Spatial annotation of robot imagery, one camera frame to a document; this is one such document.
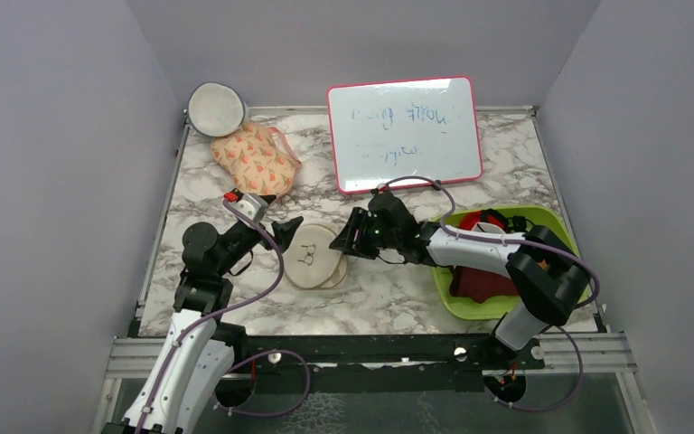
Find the white bra with black straps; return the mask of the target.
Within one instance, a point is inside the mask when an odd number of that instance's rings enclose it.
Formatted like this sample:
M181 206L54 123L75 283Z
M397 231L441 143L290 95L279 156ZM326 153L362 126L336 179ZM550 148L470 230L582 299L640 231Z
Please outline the white bra with black straps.
M491 233L491 234L505 234L506 230L504 230L501 226L489 222L477 222L473 226L473 231L478 231L478 232L483 232L483 233Z

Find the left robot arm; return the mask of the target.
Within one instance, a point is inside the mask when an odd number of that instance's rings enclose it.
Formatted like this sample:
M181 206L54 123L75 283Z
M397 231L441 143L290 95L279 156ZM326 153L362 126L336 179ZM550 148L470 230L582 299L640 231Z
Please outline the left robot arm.
M233 268L261 245L282 259L303 217L261 223L271 195L226 193L223 207L236 218L226 231L208 222L189 226L182 237L183 270L175 291L167 336L145 384L122 420L105 433L190 433L221 377L248 359L248 337L241 325L222 322L233 311Z

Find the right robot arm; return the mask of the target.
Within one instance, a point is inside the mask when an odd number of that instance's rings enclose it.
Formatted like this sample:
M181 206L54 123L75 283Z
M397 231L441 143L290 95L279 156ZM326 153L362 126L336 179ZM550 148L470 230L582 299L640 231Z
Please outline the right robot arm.
M361 259L394 250L406 263L479 269L508 278L520 300L485 344L487 360L499 368L517 361L535 335L563 326L592 278L545 226L493 234L461 230L443 221L419 222L388 190L374 192L367 208L353 208L329 247Z

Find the dark bra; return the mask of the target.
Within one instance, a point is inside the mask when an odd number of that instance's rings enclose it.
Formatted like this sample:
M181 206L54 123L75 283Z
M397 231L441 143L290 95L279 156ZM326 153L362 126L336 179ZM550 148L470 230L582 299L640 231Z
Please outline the dark bra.
M482 304L494 297L517 297L513 282L502 275L481 269L451 267L452 281L448 287L451 297L463 297Z

